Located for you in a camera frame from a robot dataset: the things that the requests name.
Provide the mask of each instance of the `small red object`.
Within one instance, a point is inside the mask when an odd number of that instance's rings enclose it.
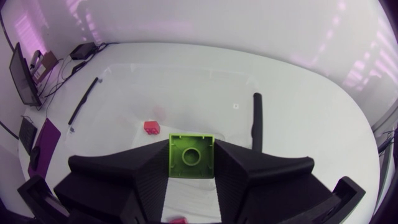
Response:
[[[144,129],[148,134],[159,134],[160,126],[156,121],[145,121]]]
[[[177,220],[171,221],[170,224],[188,224],[188,222],[186,218],[179,218]]]

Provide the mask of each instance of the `black rod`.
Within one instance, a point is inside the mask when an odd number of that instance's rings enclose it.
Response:
[[[262,152],[262,96],[260,93],[255,93],[254,98],[254,112],[253,112],[253,126],[251,128],[252,150]]]

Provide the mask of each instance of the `black device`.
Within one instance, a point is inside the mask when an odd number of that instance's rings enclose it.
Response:
[[[19,140],[29,155],[36,137],[36,132],[37,128],[28,121],[28,119],[23,118],[21,128],[19,129]]]
[[[30,167],[36,171],[40,156],[40,146],[34,147],[30,152]]]
[[[17,43],[10,62],[10,72],[23,104],[41,106],[42,102],[37,95],[37,89],[32,75],[22,55],[21,45]]]
[[[96,49],[97,46],[94,42],[80,44],[72,51],[72,53],[70,53],[69,56],[72,60],[86,60],[95,52]]]

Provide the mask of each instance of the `black tool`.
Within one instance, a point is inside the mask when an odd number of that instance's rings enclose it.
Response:
[[[36,146],[30,152],[30,167],[36,171],[37,165],[39,164],[39,156],[40,156],[40,146]]]
[[[33,147],[36,132],[37,128],[28,119],[23,118],[21,128],[19,129],[19,140],[29,155]]]
[[[75,119],[77,112],[79,112],[81,106],[83,106],[83,104],[86,103],[87,101],[87,96],[90,94],[91,90],[94,88],[95,84],[97,83],[98,78],[95,78],[93,83],[90,85],[90,87],[88,87],[88,90],[86,91],[85,95],[83,96],[83,98],[80,100],[79,104],[77,105],[75,111],[72,114],[72,117],[70,118],[68,124],[71,125],[73,120]]]

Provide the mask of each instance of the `white wall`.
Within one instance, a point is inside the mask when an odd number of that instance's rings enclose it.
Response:
[[[35,49],[64,57],[92,40],[201,44],[324,75],[370,125],[398,98],[398,45],[378,0],[13,0],[3,15],[27,58]]]
[[[18,135],[26,107],[22,104],[9,71],[12,51],[0,32],[0,121]],[[24,182],[21,164],[18,159],[18,140],[0,127],[0,198],[6,208],[21,215],[33,217],[17,188]]]
[[[0,121],[18,135],[21,115],[24,114],[26,107],[19,98],[9,71],[12,50],[2,32],[0,32],[0,52]],[[2,127],[0,127],[0,146],[18,156],[18,141]]]

